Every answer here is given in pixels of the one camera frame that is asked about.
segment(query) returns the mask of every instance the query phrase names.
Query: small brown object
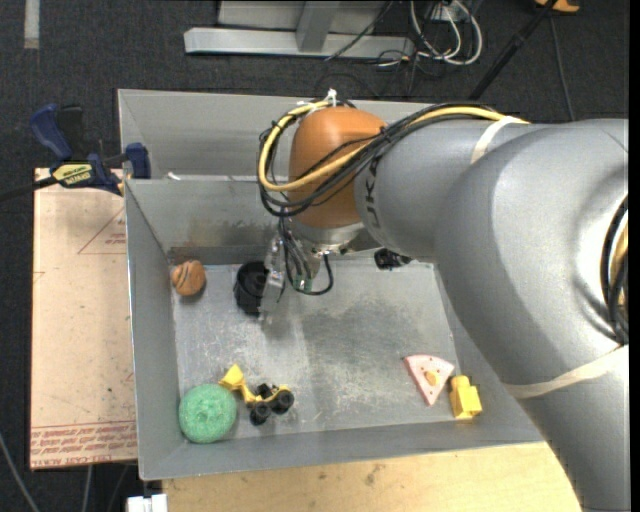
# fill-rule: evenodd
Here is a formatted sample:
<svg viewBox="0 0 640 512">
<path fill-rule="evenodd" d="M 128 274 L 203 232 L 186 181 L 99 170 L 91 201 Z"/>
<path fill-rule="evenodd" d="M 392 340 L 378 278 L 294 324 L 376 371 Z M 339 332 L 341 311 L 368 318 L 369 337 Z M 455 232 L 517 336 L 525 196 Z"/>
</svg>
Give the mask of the small brown object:
<svg viewBox="0 0 640 512">
<path fill-rule="evenodd" d="M 195 295 L 204 286 L 207 276 L 198 260 L 189 260 L 177 265 L 171 272 L 171 282 L 180 295 Z"/>
</svg>

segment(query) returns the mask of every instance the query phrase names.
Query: green sponge ball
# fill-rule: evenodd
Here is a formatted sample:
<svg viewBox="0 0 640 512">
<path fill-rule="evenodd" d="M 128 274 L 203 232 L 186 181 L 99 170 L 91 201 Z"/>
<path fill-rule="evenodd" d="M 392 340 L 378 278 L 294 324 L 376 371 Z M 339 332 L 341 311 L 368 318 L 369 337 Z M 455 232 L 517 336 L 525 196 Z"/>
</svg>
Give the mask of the green sponge ball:
<svg viewBox="0 0 640 512">
<path fill-rule="evenodd" d="M 236 420 L 236 400 L 218 384 L 190 389 L 180 401 L 178 418 L 184 435 L 193 443 L 213 443 L 225 435 Z"/>
</svg>

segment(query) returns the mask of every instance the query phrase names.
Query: clamp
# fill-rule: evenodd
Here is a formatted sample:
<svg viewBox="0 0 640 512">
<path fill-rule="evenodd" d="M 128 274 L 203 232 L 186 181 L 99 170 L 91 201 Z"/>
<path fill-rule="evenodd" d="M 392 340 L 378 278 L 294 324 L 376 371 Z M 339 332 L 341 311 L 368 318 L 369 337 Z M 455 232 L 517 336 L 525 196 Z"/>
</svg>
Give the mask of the clamp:
<svg viewBox="0 0 640 512">
<path fill-rule="evenodd" d="M 55 184 L 65 188 L 92 187 L 122 195 L 122 180 L 110 167 L 125 161 L 131 164 L 131 177 L 151 177 L 147 150 L 138 142 L 129 144 L 124 153 L 102 160 L 93 144 L 84 139 L 80 107 L 59 110 L 53 103 L 45 105 L 31 116 L 29 126 L 38 142 L 53 151 L 57 160 L 49 168 L 48 178 L 4 192 L 0 194 L 0 202 Z"/>
</svg>

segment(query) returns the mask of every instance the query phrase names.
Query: wooden table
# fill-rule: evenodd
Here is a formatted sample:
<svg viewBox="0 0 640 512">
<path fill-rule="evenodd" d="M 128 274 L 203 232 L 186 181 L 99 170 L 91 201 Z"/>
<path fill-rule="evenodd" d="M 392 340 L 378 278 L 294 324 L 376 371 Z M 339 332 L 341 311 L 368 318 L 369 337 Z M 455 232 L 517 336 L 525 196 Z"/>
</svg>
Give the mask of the wooden table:
<svg viewBox="0 0 640 512">
<path fill-rule="evenodd" d="M 165 480 L 170 512 L 572 512 L 546 443 Z"/>
</svg>

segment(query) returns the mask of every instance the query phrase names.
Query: black carpet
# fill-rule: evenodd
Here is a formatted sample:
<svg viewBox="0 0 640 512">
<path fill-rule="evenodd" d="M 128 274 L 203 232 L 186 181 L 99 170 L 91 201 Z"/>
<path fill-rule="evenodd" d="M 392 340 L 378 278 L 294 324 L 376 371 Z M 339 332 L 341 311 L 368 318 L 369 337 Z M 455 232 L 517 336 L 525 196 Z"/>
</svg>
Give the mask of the black carpet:
<svg viewBox="0 0 640 512">
<path fill-rule="evenodd" d="M 42 1 L 40 49 L 24 49 L 25 2 L 0 2 L 0 192 L 29 184 L 31 169 L 53 155 L 31 135 L 29 116 L 47 103 L 78 104 L 87 138 L 119 150 L 120 88 L 313 97 L 329 87 L 344 98 L 440 102 L 468 98 L 516 30 L 534 16 L 531 0 L 486 0 L 478 12 L 485 50 L 477 63 L 381 72 L 348 59 L 186 56 L 183 33 L 213 23 L 214 2 Z M 628 0 L 587 2 L 577 16 L 556 16 L 563 92 L 549 19 L 534 32 L 482 96 L 494 108 L 537 122 L 628 117 Z M 407 28 L 408 2 L 397 2 L 378 33 Z M 0 432 L 43 512 L 80 510 L 86 470 L 32 473 L 28 445 L 33 200 L 0 204 Z M 123 466 L 95 468 L 89 510 L 105 510 Z M 135 468 L 122 495 L 139 493 Z M 114 510 L 120 500 L 115 500 Z M 0 511 L 29 510 L 0 457 Z"/>
</svg>

